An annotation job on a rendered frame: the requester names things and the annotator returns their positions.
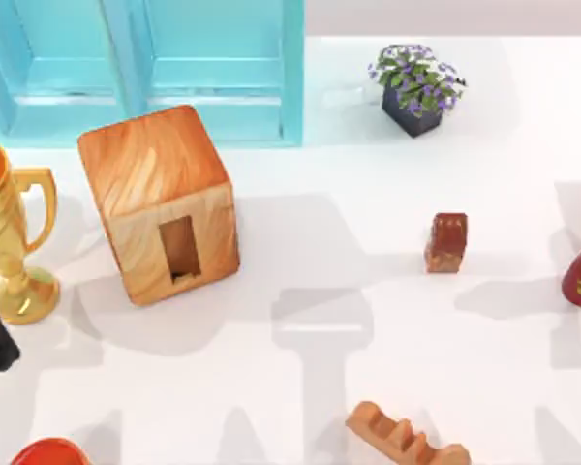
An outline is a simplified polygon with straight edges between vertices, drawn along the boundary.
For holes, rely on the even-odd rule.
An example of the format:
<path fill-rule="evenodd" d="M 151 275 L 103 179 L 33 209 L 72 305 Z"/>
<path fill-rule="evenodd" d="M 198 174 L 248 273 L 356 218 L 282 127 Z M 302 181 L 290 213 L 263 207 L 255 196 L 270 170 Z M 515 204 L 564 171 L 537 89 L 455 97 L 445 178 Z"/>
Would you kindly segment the wooden box with slot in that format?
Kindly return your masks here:
<path fill-rule="evenodd" d="M 194 107 L 88 131 L 77 146 L 133 304 L 158 302 L 237 271 L 232 184 Z"/>

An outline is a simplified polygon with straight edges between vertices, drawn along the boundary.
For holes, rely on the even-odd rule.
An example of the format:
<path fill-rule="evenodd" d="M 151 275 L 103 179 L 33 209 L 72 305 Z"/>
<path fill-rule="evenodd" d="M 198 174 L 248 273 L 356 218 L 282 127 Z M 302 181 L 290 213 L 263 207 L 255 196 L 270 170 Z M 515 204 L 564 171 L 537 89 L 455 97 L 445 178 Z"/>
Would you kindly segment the small brown bread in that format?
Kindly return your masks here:
<path fill-rule="evenodd" d="M 468 239 L 465 213 L 437 213 L 424 250 L 428 273 L 458 273 Z"/>

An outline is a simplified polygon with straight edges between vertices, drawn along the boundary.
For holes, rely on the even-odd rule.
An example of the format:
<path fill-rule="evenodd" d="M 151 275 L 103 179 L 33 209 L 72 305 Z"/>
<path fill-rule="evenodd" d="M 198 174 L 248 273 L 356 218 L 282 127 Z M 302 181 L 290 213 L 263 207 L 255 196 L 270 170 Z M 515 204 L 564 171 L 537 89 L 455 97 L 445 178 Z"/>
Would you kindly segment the light blue rack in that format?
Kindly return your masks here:
<path fill-rule="evenodd" d="M 303 136 L 305 0 L 0 0 L 0 143 L 65 148 L 194 106 L 228 145 Z"/>

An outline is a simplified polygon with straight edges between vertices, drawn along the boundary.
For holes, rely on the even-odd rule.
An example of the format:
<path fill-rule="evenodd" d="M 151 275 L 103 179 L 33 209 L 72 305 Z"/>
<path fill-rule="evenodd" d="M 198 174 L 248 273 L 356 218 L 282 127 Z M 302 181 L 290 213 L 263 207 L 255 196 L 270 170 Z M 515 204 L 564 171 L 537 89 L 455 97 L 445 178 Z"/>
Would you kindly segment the purple flower plant pot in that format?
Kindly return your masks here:
<path fill-rule="evenodd" d="M 382 87 L 382 110 L 412 138 L 440 126 L 467 87 L 451 64 L 422 44 L 386 46 L 368 73 Z"/>

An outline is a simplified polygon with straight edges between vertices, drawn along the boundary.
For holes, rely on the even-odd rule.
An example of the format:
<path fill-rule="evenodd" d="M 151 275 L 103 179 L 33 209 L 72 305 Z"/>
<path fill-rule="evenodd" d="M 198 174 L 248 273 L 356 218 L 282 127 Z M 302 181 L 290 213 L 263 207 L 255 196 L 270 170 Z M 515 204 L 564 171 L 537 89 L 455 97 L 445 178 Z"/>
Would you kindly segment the orange wooden ridged stand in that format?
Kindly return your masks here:
<path fill-rule="evenodd" d="M 345 425 L 397 465 L 472 465 L 471 456 L 462 445 L 435 449 L 425 433 L 413 431 L 408 419 L 392 419 L 372 401 L 358 403 Z"/>

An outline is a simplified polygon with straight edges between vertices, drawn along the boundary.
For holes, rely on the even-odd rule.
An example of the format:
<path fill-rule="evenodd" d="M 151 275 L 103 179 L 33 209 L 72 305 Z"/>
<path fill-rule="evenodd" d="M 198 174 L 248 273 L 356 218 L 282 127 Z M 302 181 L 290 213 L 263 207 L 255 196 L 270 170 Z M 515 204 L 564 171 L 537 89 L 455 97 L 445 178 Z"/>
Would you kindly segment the gold trophy cup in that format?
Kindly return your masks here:
<path fill-rule="evenodd" d="M 39 236 L 29 241 L 21 194 L 34 185 L 44 193 L 46 222 Z M 57 191 L 51 170 L 13 169 L 0 146 L 0 316 L 11 325 L 34 324 L 58 303 L 58 280 L 42 268 L 25 265 L 26 257 L 47 241 L 56 212 Z"/>

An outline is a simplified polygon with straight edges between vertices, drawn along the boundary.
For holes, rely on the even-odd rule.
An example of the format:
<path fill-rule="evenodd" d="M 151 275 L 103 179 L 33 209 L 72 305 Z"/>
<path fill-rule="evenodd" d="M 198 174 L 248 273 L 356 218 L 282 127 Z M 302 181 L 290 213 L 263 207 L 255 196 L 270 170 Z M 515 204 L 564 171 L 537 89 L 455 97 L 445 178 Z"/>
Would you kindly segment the red round bowl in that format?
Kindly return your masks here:
<path fill-rule="evenodd" d="M 64 438 L 44 438 L 22 449 L 10 465 L 92 465 L 74 442 Z"/>

